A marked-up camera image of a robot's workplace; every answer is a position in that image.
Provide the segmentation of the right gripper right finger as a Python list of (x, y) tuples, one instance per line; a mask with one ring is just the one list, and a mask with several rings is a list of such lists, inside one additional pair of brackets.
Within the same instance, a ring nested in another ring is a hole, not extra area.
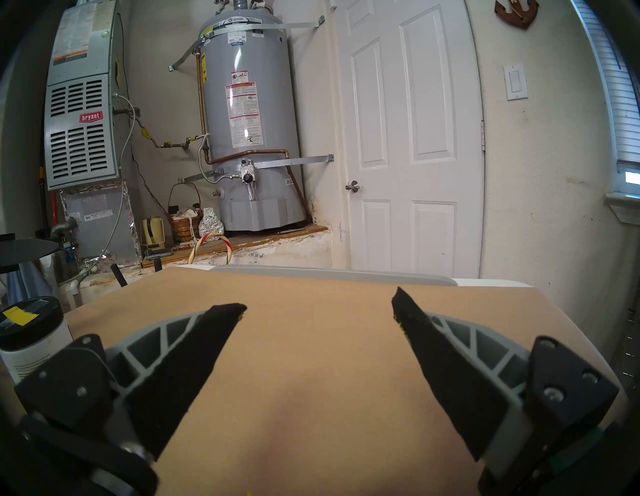
[(533, 473), (547, 453), (595, 430), (619, 394), (549, 335), (526, 349), (491, 328), (426, 312), (401, 287), (392, 308), (434, 397), (491, 476)]

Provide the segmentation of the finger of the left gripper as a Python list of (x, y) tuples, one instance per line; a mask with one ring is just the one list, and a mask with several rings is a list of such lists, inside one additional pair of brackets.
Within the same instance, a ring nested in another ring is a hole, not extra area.
[(33, 262), (59, 249), (59, 242), (50, 239), (1, 238), (1, 274), (18, 271), (20, 264)]

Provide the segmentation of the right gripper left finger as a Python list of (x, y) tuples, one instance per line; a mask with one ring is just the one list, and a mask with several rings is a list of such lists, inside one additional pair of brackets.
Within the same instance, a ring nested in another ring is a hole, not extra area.
[(86, 463), (138, 445), (157, 461), (243, 318), (241, 303), (173, 317), (104, 348), (81, 335), (14, 391), (27, 435)]

